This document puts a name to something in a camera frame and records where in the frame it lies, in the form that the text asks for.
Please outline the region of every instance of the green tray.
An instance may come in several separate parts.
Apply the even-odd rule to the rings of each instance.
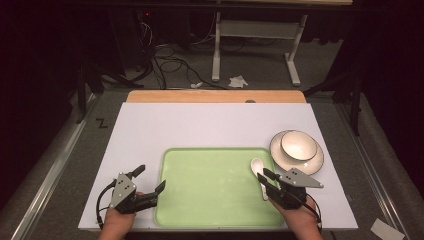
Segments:
[[[280,213],[262,199],[250,162],[274,171],[264,148],[172,148],[165,152],[155,221],[172,228],[275,227]]]

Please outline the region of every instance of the white plate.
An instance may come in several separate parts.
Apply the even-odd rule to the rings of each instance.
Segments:
[[[269,147],[272,158],[282,169],[286,171],[295,167],[307,175],[318,172],[324,163],[324,153],[321,146],[315,140],[316,154],[309,160],[297,160],[284,152],[281,146],[281,140],[286,133],[291,131],[292,130],[280,132],[272,138]]]

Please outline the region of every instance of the human hand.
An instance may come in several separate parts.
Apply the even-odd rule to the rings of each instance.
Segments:
[[[301,206],[298,209],[286,210],[271,198],[269,201],[274,207],[283,215],[287,226],[296,235],[299,240],[322,240],[322,236],[317,227],[317,220],[315,214],[313,214],[305,206]],[[315,203],[308,196],[306,198],[306,204],[315,209]]]
[[[120,240],[131,230],[136,213],[121,214],[114,208],[108,208],[103,229],[100,232],[99,240]]]

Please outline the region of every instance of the white spoon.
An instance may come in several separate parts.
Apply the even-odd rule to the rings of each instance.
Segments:
[[[253,174],[255,174],[256,177],[258,176],[258,173],[260,173],[261,175],[264,175],[264,163],[262,162],[261,159],[259,158],[252,159],[250,166],[252,168]],[[266,195],[265,186],[262,185],[261,183],[259,184],[261,185],[261,188],[262,188],[262,197],[265,201],[267,201],[268,195]]]

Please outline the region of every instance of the stacked plates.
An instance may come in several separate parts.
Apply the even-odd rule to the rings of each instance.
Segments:
[[[297,168],[305,174],[318,172],[324,163],[321,146],[308,134],[288,130],[272,138],[271,156],[284,170]]]

